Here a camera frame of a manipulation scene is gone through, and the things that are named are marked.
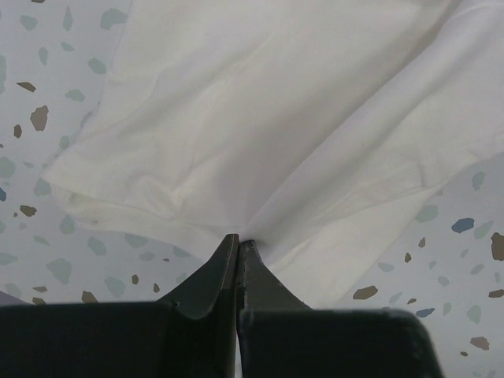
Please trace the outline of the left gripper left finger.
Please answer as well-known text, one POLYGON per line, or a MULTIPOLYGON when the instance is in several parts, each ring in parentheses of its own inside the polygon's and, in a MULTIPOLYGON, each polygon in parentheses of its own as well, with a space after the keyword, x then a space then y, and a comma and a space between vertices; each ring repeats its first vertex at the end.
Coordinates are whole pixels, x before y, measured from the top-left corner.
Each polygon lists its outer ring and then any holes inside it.
POLYGON ((236 235, 155 302, 5 306, 4 377, 231 377, 236 235))

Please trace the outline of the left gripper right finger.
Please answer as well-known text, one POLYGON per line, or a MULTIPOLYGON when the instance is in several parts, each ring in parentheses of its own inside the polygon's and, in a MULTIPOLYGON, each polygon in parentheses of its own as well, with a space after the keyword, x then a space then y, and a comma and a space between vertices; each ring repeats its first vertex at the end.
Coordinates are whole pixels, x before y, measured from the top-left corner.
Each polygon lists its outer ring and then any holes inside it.
POLYGON ((396 309, 308 307, 239 249, 237 333, 245 377, 441 377, 428 332, 396 309))

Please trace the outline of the white t shirt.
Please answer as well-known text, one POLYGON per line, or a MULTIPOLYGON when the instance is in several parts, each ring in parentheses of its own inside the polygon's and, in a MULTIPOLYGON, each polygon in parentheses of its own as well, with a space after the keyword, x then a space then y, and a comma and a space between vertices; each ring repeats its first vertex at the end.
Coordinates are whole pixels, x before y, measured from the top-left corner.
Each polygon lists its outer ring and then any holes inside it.
POLYGON ((134 1, 98 112, 43 176, 86 228, 201 259, 252 239, 327 307, 502 151, 500 1, 134 1))

